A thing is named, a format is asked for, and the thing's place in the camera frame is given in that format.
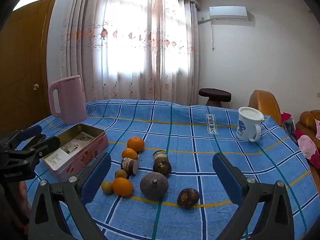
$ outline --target small citrus fruit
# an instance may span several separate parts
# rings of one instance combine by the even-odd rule
[[[144,140],[140,137],[132,137],[128,140],[127,147],[134,149],[137,153],[141,152],[144,149]]]
[[[111,194],[112,193],[112,182],[110,181],[104,181],[101,184],[101,189],[105,194]]]
[[[117,195],[128,197],[133,191],[133,185],[125,178],[117,178],[112,183],[112,189]]]
[[[135,150],[131,148],[124,149],[122,152],[122,158],[131,158],[131,159],[138,159],[138,154]]]
[[[128,175],[124,170],[117,170],[115,172],[115,179],[117,179],[117,178],[125,178],[126,179],[127,177],[128,177]]]

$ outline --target wooden door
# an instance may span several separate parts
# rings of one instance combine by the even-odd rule
[[[48,116],[41,51],[50,1],[12,12],[0,32],[0,138]]]

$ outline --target power cord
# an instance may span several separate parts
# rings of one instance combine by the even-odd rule
[[[214,50],[214,30],[213,30],[213,20],[211,21],[211,29],[212,29],[212,50]]]

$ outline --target mug handle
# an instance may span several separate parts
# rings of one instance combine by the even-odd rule
[[[256,123],[254,126],[256,127],[257,135],[256,135],[256,137],[254,139],[249,139],[251,142],[256,142],[261,137],[261,127],[260,127],[260,125]]]

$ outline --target stool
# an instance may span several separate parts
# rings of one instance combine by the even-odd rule
[[[231,101],[231,94],[229,92],[215,88],[201,88],[199,90],[199,95],[209,98],[206,106],[222,107],[221,102]]]

